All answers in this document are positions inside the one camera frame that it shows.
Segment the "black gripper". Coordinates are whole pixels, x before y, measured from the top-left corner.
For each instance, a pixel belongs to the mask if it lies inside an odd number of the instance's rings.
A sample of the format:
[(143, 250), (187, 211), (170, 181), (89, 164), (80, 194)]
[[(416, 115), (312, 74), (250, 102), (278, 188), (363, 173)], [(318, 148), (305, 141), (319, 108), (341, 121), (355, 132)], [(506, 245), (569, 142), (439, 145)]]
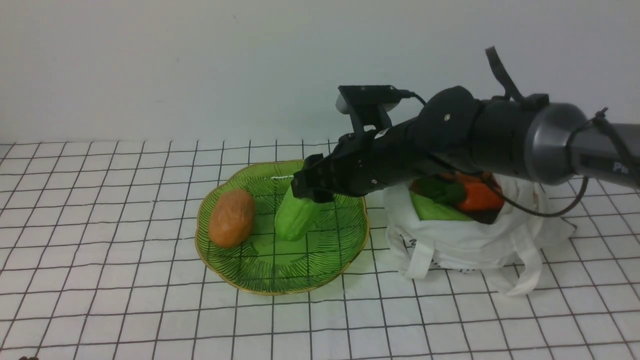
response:
[(334, 194), (362, 197), (434, 174), (434, 157), (416, 141), (414, 126), (402, 123), (343, 135), (330, 155), (309, 155), (294, 174), (291, 192), (297, 199), (331, 203)]

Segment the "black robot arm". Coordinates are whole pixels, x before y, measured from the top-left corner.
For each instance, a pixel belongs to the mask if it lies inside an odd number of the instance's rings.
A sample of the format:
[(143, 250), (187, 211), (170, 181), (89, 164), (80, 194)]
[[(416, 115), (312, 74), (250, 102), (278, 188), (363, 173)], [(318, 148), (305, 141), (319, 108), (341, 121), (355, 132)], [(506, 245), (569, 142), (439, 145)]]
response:
[(339, 86), (338, 111), (353, 131), (329, 155), (304, 160), (293, 196), (328, 203), (334, 195), (361, 198), (441, 173), (492, 173), (546, 185), (585, 176), (639, 187), (639, 125), (610, 129), (626, 148), (619, 154), (595, 120), (566, 103), (534, 104), (496, 96), (474, 98), (454, 86), (432, 96), (418, 116), (393, 125), (387, 112), (414, 92), (391, 85)]

